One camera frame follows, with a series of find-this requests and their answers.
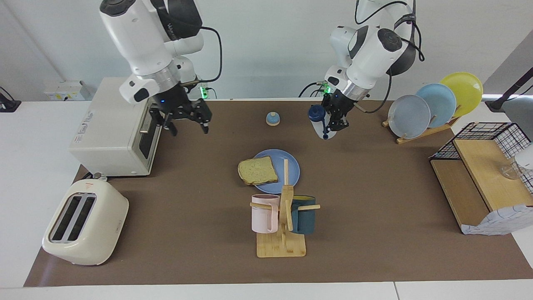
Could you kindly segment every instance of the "teal mug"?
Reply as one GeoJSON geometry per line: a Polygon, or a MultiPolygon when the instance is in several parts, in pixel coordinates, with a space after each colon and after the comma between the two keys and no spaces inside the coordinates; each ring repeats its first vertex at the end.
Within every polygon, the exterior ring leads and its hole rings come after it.
{"type": "Polygon", "coordinates": [[[295,195],[293,204],[290,207],[290,214],[293,220],[293,230],[297,234],[311,234],[314,232],[315,210],[298,210],[300,206],[317,204],[317,199],[312,196],[295,195]]]}

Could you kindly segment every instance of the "plate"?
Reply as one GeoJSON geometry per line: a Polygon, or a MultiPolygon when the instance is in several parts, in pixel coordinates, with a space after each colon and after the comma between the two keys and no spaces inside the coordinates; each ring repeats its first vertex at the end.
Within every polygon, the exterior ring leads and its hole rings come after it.
{"type": "Polygon", "coordinates": [[[399,137],[413,139],[427,129],[431,111],[424,99],[405,95],[394,101],[389,109],[389,127],[399,137]]]}
{"type": "Polygon", "coordinates": [[[455,114],[457,102],[454,92],[444,84],[425,85],[416,92],[416,95],[426,101],[430,107],[431,117],[435,116],[435,119],[428,126],[429,128],[440,127],[448,123],[455,114]]]}
{"type": "Polygon", "coordinates": [[[295,186],[296,183],[298,183],[300,178],[300,165],[294,156],[280,149],[268,149],[259,152],[256,156],[254,156],[254,158],[258,159],[259,157],[265,156],[270,156],[272,164],[274,165],[274,170],[276,171],[276,175],[278,175],[278,182],[256,185],[255,187],[257,187],[261,192],[267,194],[281,194],[284,183],[284,159],[289,160],[289,183],[292,186],[295,186]]]}
{"type": "Polygon", "coordinates": [[[455,112],[454,117],[466,115],[473,111],[481,102],[483,84],[475,75],[467,72],[456,72],[444,77],[440,83],[454,92],[457,106],[461,105],[455,112]]]}

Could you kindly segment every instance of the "mug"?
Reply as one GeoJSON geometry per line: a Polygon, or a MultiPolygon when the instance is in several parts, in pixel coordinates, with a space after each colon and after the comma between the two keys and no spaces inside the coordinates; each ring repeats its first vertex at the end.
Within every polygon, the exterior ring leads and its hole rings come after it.
{"type": "Polygon", "coordinates": [[[300,206],[315,205],[317,199],[312,196],[295,195],[293,204],[290,207],[290,214],[293,219],[293,230],[297,234],[311,234],[314,232],[315,210],[300,210],[300,206]]]}
{"type": "Polygon", "coordinates": [[[257,233],[278,231],[279,196],[258,194],[252,196],[253,203],[270,205],[271,209],[252,207],[252,230],[257,233]]]}

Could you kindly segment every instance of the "slice of bread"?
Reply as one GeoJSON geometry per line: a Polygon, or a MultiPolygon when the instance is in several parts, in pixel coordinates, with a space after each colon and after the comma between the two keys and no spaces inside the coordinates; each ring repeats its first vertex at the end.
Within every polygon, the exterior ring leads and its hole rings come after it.
{"type": "Polygon", "coordinates": [[[270,156],[239,162],[239,176],[247,185],[278,182],[270,156]]]}

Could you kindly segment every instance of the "yellow plate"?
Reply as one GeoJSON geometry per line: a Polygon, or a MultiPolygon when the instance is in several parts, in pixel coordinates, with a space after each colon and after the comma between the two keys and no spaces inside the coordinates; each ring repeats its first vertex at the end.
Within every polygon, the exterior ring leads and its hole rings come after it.
{"type": "Polygon", "coordinates": [[[481,102],[483,84],[475,75],[467,72],[456,72],[444,77],[440,83],[454,92],[457,106],[461,106],[455,111],[454,117],[466,115],[481,102]]]}

